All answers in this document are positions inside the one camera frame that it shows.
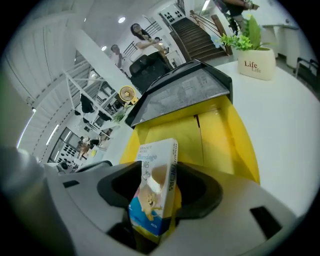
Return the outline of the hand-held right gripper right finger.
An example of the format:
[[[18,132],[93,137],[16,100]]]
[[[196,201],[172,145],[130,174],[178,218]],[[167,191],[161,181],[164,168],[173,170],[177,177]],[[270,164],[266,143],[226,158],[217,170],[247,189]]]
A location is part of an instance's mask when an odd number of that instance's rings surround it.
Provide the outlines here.
[[[223,198],[223,188],[216,179],[182,162],[177,164],[177,186],[181,207],[176,218],[204,218]]]

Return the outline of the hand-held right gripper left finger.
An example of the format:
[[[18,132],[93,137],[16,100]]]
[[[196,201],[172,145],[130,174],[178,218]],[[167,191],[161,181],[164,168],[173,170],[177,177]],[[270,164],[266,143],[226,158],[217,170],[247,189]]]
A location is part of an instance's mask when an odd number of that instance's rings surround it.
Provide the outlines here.
[[[98,194],[110,206],[127,208],[142,179],[142,162],[111,166],[111,172],[97,183]]]

